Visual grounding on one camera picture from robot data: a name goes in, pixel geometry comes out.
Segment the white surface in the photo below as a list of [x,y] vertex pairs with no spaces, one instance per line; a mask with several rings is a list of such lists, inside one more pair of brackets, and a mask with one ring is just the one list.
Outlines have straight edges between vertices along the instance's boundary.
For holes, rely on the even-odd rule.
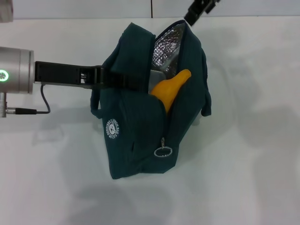
[[14,0],[14,18],[151,18],[151,1]]
[[[152,0],[153,17],[181,17],[194,0]],[[211,16],[300,15],[299,0],[221,0]]]
[[[175,19],[15,21],[0,24],[0,46],[97,65],[131,21],[159,34]],[[213,115],[189,129],[161,175],[113,181],[90,91],[46,86],[50,115],[0,120],[0,224],[300,224],[299,27],[300,17],[195,25]],[[9,106],[44,109],[38,89],[8,95]]]

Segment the yellow object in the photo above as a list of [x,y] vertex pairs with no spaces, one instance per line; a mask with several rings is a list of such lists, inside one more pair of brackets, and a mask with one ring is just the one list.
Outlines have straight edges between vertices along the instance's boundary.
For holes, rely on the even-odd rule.
[[152,90],[151,94],[164,103],[165,111],[168,113],[179,89],[192,76],[188,69],[182,70],[170,80],[159,82]]

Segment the circular logo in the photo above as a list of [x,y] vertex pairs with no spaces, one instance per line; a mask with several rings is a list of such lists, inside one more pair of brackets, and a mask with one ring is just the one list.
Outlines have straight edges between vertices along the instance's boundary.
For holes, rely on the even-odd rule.
[[3,69],[0,69],[0,82],[5,82],[8,80],[8,72],[6,72],[5,70]]
[[115,119],[111,119],[106,124],[106,134],[109,138],[115,139],[119,134],[119,125]]

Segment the silver insulated lining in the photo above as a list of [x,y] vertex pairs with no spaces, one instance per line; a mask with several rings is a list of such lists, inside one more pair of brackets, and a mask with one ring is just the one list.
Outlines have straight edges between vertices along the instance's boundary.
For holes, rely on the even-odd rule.
[[176,76],[180,43],[185,24],[178,24],[170,28],[154,46],[152,70],[161,71],[167,79]]

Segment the green bag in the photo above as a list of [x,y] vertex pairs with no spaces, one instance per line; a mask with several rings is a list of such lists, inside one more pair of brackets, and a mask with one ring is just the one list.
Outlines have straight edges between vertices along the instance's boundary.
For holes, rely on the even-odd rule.
[[[175,166],[179,144],[198,113],[211,114],[206,57],[200,41],[184,20],[156,39],[130,24],[102,66],[112,74],[124,75],[130,87],[93,90],[91,95],[91,111],[105,128],[112,178],[165,173]],[[192,77],[166,114],[163,103],[149,94],[150,72],[161,70],[169,79],[184,69],[189,69]]]

